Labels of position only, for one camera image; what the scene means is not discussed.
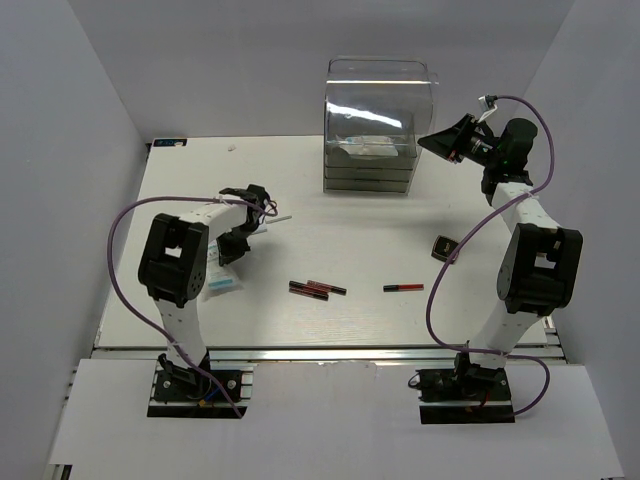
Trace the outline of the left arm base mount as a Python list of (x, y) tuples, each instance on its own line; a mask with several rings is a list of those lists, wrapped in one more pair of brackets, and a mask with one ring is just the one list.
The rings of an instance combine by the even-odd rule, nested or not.
[[(252, 396), (252, 366), (213, 364), (212, 374), (225, 388), (237, 409), (244, 415)], [(202, 386), (178, 380), (155, 365), (149, 401), (148, 418), (231, 419), (239, 420), (221, 390), (209, 379)]]

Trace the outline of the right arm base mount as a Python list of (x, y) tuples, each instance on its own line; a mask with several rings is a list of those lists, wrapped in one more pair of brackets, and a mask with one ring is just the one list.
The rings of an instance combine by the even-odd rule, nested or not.
[(408, 380), (418, 392), (423, 425), (508, 424), (515, 415), (507, 375), (462, 377), (453, 369), (422, 369)]

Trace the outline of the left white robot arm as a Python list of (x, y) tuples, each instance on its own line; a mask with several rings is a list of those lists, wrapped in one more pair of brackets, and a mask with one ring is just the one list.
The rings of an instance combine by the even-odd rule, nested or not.
[(225, 188), (214, 203), (188, 213), (160, 213), (152, 221), (138, 269), (171, 336), (160, 357), (188, 398), (199, 399), (211, 387), (208, 350), (200, 331), (197, 298), (207, 283), (208, 247), (224, 267), (250, 251), (248, 238), (259, 227), (271, 197), (264, 187)]

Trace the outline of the red lip gloss tube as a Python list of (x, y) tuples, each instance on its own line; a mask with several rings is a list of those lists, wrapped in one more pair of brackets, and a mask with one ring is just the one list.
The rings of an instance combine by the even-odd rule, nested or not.
[(389, 284), (383, 286), (385, 293), (402, 292), (402, 291), (422, 291), (424, 285), (421, 283), (405, 283), (405, 284)]

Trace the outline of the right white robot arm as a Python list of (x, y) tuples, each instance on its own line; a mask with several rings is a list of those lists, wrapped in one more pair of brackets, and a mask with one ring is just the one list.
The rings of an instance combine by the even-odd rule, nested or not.
[(495, 382), (507, 355), (539, 318), (571, 300), (582, 234), (554, 221), (536, 197), (526, 169), (538, 129), (522, 118), (500, 135), (470, 114), (454, 126), (419, 139), (419, 145), (453, 163), (482, 166), (481, 191), (507, 225), (511, 240), (501, 263), (498, 301), (479, 333), (457, 354), (453, 390), (472, 399)]

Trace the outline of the clear acrylic drawer organizer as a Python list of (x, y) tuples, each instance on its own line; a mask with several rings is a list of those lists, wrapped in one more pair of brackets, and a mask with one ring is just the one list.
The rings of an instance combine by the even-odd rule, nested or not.
[[(327, 68), (323, 190), (406, 195), (419, 163), (418, 139), (431, 132), (437, 76), (424, 61), (339, 56)], [(356, 157), (337, 137), (391, 137), (397, 157)]]

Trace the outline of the dark red lipstick tube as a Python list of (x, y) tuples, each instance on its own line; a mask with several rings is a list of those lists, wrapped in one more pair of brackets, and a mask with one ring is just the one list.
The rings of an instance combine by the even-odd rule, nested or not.
[(318, 281), (308, 280), (306, 282), (306, 285), (318, 290), (322, 290), (325, 292), (334, 293), (342, 296), (345, 296), (347, 294), (346, 288), (331, 285), (331, 284), (326, 284)]
[(321, 300), (321, 301), (328, 301), (329, 300), (329, 294), (327, 292), (324, 291), (318, 291), (318, 290), (313, 290), (313, 289), (309, 289), (309, 288), (300, 288), (300, 287), (295, 287), (295, 286), (290, 286), (289, 287), (289, 292), (296, 294), (296, 295), (300, 295), (300, 296), (305, 296), (308, 298), (313, 298), (316, 300)]

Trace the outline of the white cotton pad packet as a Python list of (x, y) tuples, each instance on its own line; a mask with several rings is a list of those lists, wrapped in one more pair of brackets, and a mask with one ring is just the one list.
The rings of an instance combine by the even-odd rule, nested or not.
[(242, 282), (236, 272), (229, 265), (220, 265), (217, 243), (211, 242), (207, 250), (205, 283), (200, 298), (203, 301), (208, 301), (215, 296), (242, 289)]
[(337, 146), (347, 154), (356, 157), (397, 157), (396, 144), (384, 135), (361, 135), (337, 137)]

